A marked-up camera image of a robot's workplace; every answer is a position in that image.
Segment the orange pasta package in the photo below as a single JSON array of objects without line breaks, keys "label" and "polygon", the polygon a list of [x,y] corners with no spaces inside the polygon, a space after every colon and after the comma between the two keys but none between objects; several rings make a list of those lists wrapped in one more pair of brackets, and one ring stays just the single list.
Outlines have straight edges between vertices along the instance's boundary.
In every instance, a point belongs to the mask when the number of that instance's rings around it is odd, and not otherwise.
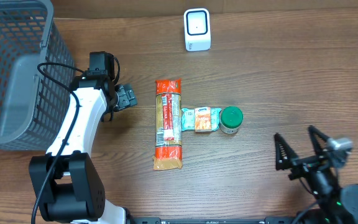
[{"label": "orange pasta package", "polygon": [[154,170],[181,169],[181,80],[156,80]]}]

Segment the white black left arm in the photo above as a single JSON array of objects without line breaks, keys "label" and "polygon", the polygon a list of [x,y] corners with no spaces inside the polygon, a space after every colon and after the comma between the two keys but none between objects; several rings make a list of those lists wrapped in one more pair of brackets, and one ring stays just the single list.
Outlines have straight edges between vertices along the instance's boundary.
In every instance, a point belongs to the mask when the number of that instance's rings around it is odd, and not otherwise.
[{"label": "white black left arm", "polygon": [[130,224],[126,208],[111,203],[91,160],[99,122],[104,115],[137,104],[130,84],[119,81],[120,64],[110,53],[91,52],[89,68],[69,85],[52,82],[67,90],[70,104],[58,135],[45,155],[34,156],[29,174],[35,192],[30,222],[41,214],[46,222]]}]

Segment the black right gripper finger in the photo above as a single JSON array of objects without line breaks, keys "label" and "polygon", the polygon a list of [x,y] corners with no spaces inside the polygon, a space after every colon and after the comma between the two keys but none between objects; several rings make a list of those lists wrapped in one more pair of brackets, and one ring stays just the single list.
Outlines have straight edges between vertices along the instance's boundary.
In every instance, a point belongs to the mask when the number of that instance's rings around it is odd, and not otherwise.
[{"label": "black right gripper finger", "polygon": [[275,168],[276,170],[290,169],[296,164],[298,155],[279,134],[274,134],[275,142]]},{"label": "black right gripper finger", "polygon": [[329,143],[332,140],[332,138],[324,134],[318,128],[312,125],[308,127],[308,133],[315,154],[317,156],[325,156],[329,151],[328,149],[326,149],[327,143]]}]

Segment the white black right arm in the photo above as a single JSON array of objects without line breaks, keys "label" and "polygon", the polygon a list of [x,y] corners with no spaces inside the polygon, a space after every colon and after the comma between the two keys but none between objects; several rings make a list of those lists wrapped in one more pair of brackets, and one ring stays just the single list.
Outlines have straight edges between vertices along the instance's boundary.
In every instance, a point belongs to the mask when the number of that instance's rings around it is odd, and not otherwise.
[{"label": "white black right arm", "polygon": [[275,133],[275,168],[289,170],[290,180],[306,180],[303,187],[315,202],[298,212],[292,223],[358,223],[358,184],[341,187],[339,169],[346,165],[354,144],[347,137],[332,138],[308,127],[314,155],[300,158],[284,137]]}]

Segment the green lid jar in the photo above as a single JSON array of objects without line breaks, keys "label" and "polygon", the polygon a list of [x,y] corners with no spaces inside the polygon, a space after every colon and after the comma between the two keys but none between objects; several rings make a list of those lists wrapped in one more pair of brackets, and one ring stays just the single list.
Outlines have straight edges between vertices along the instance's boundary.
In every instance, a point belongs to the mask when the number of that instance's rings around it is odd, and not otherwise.
[{"label": "green lid jar", "polygon": [[244,115],[240,108],[229,106],[224,108],[220,115],[220,129],[226,134],[235,134],[238,132]]}]

